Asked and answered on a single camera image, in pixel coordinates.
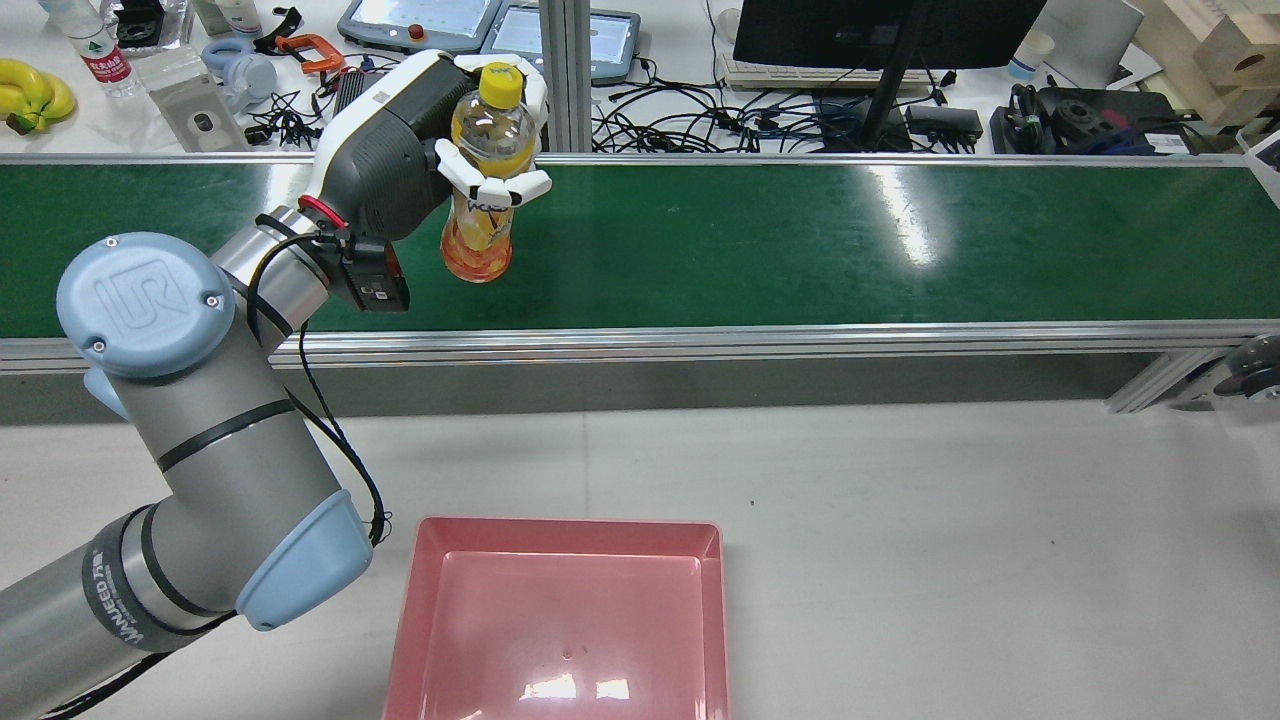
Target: paper cup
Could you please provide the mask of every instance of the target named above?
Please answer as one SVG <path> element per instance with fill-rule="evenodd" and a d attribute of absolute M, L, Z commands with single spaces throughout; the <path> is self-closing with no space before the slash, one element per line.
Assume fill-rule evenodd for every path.
<path fill-rule="evenodd" d="M 1033 29 L 1027 33 L 1023 44 L 1018 46 L 1018 51 L 1009 60 L 1006 70 L 1014 79 L 1027 82 L 1032 79 L 1032 76 L 1039 69 L 1044 58 L 1048 58 L 1052 51 L 1053 38 L 1038 29 Z"/>

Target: green conveyor belt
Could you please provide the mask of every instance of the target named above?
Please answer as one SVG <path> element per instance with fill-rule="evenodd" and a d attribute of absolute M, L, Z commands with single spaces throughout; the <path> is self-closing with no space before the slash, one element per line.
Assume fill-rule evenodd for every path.
<path fill-rule="evenodd" d="M 329 302 L 320 331 L 1280 316 L 1280 210 L 1235 167 L 554 165 L 488 286 L 397 251 L 413 307 Z M 63 268 L 104 234 L 205 251 L 301 191 L 305 164 L 0 169 L 0 336 L 60 336 Z"/>

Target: pink tray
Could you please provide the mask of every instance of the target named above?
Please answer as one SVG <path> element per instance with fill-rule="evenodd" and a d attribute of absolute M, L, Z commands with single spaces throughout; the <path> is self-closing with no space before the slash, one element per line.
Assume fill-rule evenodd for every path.
<path fill-rule="evenodd" d="M 428 518 L 387 720 L 728 720 L 719 528 Z"/>

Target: plastic bottle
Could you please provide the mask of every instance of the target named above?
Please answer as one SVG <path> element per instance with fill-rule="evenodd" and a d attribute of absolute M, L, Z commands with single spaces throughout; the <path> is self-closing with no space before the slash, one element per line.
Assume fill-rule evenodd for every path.
<path fill-rule="evenodd" d="M 125 97 L 138 91 L 137 74 L 88 0 L 40 0 L 40 6 L 70 40 L 72 47 L 102 86 L 102 92 L 110 97 Z"/>
<path fill-rule="evenodd" d="M 507 63 L 490 63 L 480 88 L 468 92 L 453 111 L 453 143 L 486 177 L 509 178 L 525 172 L 538 140 L 534 119 L 520 102 L 524 76 Z M 515 210 L 488 209 L 457 190 L 440 237 L 440 255 L 454 275 L 489 282 L 511 264 L 511 222 Z"/>

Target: robotic arm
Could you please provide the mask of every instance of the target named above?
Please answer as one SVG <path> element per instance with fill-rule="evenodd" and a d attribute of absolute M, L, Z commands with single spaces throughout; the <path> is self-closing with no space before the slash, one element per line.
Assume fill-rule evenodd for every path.
<path fill-rule="evenodd" d="M 173 495 L 0 592 L 0 717 L 38 716 L 233 611 L 279 626 L 365 570 L 378 533 L 266 356 L 330 292 L 404 310 L 392 242 L 454 190 L 515 206 L 549 188 L 536 170 L 476 177 L 443 140 L 472 70 L 494 59 L 407 58 L 325 129 L 297 209 L 259 215 L 212 259 L 125 233 L 68 266 L 58 313 L 90 361 L 86 386 L 136 425 Z M 521 63 L 545 118 L 545 85 Z"/>

